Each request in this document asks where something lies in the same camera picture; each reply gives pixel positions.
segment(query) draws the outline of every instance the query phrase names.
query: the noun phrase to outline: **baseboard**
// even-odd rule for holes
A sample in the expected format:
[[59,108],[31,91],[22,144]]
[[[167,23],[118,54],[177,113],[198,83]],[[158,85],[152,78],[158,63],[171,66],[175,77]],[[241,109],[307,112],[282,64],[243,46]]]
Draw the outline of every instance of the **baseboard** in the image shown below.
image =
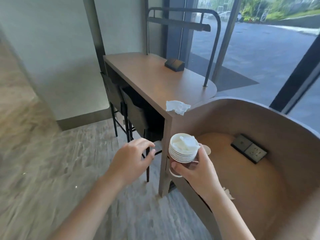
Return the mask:
[[110,107],[107,109],[102,109],[92,113],[86,113],[78,115],[71,118],[66,118],[63,120],[57,120],[59,127],[63,130],[70,130],[83,125],[89,125],[102,120],[107,120],[112,118]]

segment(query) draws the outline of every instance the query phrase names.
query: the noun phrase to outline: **tabletop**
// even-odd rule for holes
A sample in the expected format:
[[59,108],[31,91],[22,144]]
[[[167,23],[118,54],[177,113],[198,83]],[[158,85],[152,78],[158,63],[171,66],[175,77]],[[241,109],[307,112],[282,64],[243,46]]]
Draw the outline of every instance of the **tabletop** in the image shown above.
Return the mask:
[[166,59],[154,54],[106,55],[104,61],[162,115],[166,113],[166,101],[195,105],[217,93],[212,81],[203,87],[203,76],[188,69],[174,72],[165,67]]

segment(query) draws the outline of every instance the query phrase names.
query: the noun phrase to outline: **hand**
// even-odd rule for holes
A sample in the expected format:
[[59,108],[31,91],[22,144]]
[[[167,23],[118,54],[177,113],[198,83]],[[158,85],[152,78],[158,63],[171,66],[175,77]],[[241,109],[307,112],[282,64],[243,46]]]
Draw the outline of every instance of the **hand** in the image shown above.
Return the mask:
[[142,160],[142,153],[148,147],[155,147],[155,145],[144,138],[126,143],[115,154],[106,175],[116,177],[122,187],[131,184],[142,175],[155,157],[156,150],[152,149]]
[[208,203],[210,199],[214,197],[215,193],[220,193],[223,189],[214,165],[202,145],[198,150],[197,156],[199,163],[193,170],[185,168],[181,163],[176,161],[174,161],[171,166],[177,173],[182,175],[195,192]]

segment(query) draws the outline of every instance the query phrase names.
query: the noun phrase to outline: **pavement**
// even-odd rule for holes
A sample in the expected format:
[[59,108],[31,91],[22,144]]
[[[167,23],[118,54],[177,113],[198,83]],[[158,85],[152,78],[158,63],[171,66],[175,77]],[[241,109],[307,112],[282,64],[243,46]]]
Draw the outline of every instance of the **pavement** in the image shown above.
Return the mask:
[[[209,59],[217,30],[216,20],[204,18],[211,32],[195,31],[191,52]],[[214,62],[226,30],[221,34]],[[223,66],[259,84],[221,91],[218,96],[249,99],[269,106],[316,38],[318,30],[264,24],[236,23]],[[289,116],[320,132],[320,81],[307,91]]]

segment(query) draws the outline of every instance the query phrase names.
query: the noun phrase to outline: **parked car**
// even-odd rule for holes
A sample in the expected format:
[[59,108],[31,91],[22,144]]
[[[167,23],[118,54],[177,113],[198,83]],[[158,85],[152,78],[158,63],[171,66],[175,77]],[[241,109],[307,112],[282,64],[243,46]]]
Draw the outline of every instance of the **parked car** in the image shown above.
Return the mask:
[[[230,17],[230,11],[228,11],[228,12],[222,12],[221,14],[220,14],[220,19],[222,20],[222,21],[228,21],[229,20],[229,17]],[[237,16],[237,19],[235,20],[236,22],[239,22],[239,21],[242,21],[242,15],[241,15],[241,13],[238,13],[238,16]]]

